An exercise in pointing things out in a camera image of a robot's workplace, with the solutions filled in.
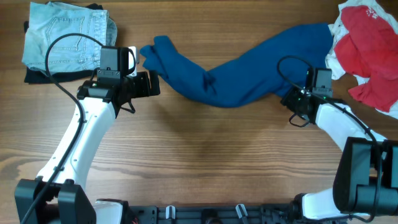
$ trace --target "jeans pocket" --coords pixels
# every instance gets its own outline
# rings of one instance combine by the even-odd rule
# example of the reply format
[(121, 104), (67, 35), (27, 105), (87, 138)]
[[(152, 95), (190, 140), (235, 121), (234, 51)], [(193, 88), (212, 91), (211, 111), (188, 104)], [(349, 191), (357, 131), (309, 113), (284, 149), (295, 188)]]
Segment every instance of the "jeans pocket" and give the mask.
[[(84, 17), (79, 18), (61, 18), (54, 17), (45, 30), (47, 42), (50, 45), (58, 37), (71, 34), (81, 33)], [(78, 44), (81, 40), (80, 36), (71, 36), (59, 40), (52, 49), (54, 50), (78, 50)]]

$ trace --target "red cloth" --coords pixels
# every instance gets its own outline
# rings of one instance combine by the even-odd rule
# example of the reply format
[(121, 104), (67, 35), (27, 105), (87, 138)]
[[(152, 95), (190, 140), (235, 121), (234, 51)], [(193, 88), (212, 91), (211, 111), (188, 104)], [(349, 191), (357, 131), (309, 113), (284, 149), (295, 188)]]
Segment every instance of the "red cloth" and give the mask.
[(348, 29), (335, 47), (346, 72), (370, 78), (349, 90), (360, 102), (389, 112), (398, 100), (398, 35), (367, 6), (346, 7), (341, 20)]

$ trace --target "wooden table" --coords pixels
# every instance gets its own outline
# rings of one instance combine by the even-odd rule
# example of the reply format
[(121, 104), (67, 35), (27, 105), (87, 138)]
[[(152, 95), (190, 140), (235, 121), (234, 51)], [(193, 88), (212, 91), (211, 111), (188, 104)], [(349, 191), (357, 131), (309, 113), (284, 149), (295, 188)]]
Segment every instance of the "wooden table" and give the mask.
[[(50, 158), (75, 105), (55, 85), (24, 83), (22, 23), (29, 4), (0, 4), (0, 223), (17, 223), (14, 189)], [(192, 1), (102, 3), (118, 26), (118, 46), (139, 48), (168, 35), (178, 51), (209, 69), (297, 24), (332, 23), (339, 1)], [(382, 5), (398, 15), (398, 2)], [(64, 83), (75, 92), (83, 80)], [(398, 139), (398, 120), (354, 101), (346, 75), (333, 83), (370, 127)], [(190, 101), (162, 80), (162, 94), (134, 100), (105, 134), (88, 175), (87, 194), (131, 205), (235, 205), (289, 202), (332, 186), (341, 151), (314, 125), (296, 128), (280, 98), (241, 108)], [(376, 223), (398, 222), (391, 217)]]

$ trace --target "denim jeans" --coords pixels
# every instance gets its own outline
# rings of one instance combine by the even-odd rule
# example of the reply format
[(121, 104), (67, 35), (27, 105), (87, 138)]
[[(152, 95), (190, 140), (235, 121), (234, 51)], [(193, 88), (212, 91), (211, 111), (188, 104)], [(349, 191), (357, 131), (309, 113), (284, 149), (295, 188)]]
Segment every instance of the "denim jeans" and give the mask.
[[(114, 46), (116, 24), (107, 10), (91, 10), (61, 2), (30, 3), (29, 28), (25, 35), (22, 63), (45, 72), (44, 59), (50, 44), (69, 33), (89, 35), (104, 45)], [(93, 70), (100, 66), (101, 47), (84, 37), (58, 41), (49, 56), (51, 73)]]

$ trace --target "clothing pile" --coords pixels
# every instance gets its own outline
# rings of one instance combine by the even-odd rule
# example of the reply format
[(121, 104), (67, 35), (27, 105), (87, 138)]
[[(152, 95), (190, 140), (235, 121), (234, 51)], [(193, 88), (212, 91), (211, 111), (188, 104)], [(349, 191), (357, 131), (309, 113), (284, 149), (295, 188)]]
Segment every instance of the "clothing pile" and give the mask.
[[(49, 45), (58, 37), (81, 33), (104, 45), (114, 46), (118, 30), (102, 6), (87, 7), (61, 2), (30, 4), (29, 22), (25, 22), (25, 47), (22, 63), (27, 66), (26, 83), (50, 83), (44, 58)], [(89, 77), (100, 66), (101, 47), (93, 41), (71, 36), (57, 42), (49, 57), (49, 69), (58, 82)]]
[(375, 0), (349, 0), (339, 10), (326, 56), (333, 79), (354, 75), (359, 86), (349, 90), (351, 96), (398, 119), (397, 21)]

